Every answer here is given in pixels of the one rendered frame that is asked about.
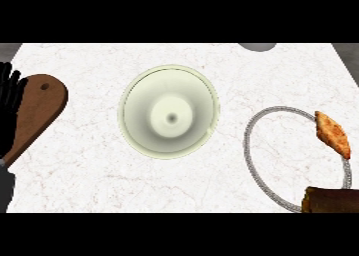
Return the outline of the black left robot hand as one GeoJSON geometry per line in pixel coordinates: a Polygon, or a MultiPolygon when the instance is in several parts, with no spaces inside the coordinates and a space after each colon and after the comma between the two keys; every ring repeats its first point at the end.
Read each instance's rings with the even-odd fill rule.
{"type": "Polygon", "coordinates": [[[12,70],[9,62],[0,62],[0,158],[12,149],[18,110],[28,79],[12,70]]]}

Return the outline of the pale green bowl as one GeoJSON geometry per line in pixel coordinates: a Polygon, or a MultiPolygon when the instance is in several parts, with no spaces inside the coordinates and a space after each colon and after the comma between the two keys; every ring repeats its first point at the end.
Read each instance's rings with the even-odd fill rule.
{"type": "Polygon", "coordinates": [[[118,107],[121,134],[139,153],[174,159],[205,144],[219,113],[219,98],[205,76],[182,65],[157,66],[124,90],[118,107]]]}

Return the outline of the white round placemat grey rim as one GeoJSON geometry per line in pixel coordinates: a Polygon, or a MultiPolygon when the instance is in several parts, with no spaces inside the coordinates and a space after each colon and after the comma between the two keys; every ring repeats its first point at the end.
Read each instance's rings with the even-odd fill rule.
{"type": "Polygon", "coordinates": [[[253,180],[270,200],[301,212],[306,188],[352,188],[350,163],[316,137],[315,115],[273,106],[251,117],[244,130],[244,159],[253,180]]]}

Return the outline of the orange sweet potato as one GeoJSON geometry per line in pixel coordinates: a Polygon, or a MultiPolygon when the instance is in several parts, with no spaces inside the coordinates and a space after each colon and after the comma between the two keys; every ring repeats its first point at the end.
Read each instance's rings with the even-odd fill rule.
{"type": "Polygon", "coordinates": [[[341,157],[350,159],[347,135],[340,124],[321,111],[315,112],[316,137],[334,149],[341,157]]]}

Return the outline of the brown wooden cutting board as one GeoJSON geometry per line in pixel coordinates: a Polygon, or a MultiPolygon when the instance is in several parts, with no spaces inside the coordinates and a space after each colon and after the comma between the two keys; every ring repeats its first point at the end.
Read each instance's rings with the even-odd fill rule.
{"type": "Polygon", "coordinates": [[[59,116],[68,101],[64,83],[47,74],[28,77],[18,111],[15,141],[5,155],[5,165],[10,166],[28,146],[59,116]]]}

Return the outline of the grey round object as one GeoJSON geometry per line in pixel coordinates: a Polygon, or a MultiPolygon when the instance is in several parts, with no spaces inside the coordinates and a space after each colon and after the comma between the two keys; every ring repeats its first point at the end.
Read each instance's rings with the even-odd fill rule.
{"type": "Polygon", "coordinates": [[[254,52],[269,51],[275,46],[275,43],[241,43],[241,47],[254,52]]]}

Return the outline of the brown block object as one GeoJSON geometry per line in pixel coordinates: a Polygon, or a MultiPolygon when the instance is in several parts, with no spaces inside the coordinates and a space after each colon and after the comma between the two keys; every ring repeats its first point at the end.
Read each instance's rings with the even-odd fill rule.
{"type": "Polygon", "coordinates": [[[303,213],[359,213],[359,190],[306,188],[303,213]]]}

